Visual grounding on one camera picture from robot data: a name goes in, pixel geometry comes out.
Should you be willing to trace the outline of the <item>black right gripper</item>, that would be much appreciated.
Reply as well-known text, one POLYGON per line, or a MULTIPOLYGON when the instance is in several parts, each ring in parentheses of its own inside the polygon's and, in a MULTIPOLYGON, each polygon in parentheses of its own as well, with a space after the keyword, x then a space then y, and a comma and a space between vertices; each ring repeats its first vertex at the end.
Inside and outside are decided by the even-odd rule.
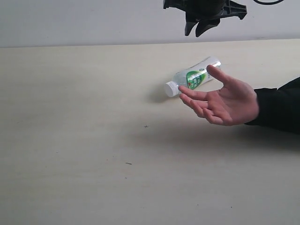
POLYGON ((232 0, 164 0, 164 9, 177 8, 185 12, 185 36, 189 36, 195 25, 195 36, 200 37, 220 24, 220 19, 238 17, 243 19, 247 7, 232 0))

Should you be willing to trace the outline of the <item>black sleeved forearm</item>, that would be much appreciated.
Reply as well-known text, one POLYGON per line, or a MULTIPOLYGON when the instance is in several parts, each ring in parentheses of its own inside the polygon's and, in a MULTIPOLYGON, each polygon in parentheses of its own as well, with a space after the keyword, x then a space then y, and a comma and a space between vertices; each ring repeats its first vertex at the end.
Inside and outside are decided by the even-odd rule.
POLYGON ((255 89, 259 106, 258 116, 246 125, 300 133, 300 79, 280 88, 255 89))

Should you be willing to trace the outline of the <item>person's bare hand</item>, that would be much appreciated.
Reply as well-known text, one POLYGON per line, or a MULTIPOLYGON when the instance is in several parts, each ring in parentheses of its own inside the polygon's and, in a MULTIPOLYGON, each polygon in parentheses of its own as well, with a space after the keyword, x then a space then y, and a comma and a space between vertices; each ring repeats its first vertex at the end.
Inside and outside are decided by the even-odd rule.
POLYGON ((207 66, 207 72, 220 81, 223 87, 209 92, 179 87, 180 99, 198 117, 221 126, 246 124, 257 118, 257 94, 247 83, 235 79, 217 67, 207 66))

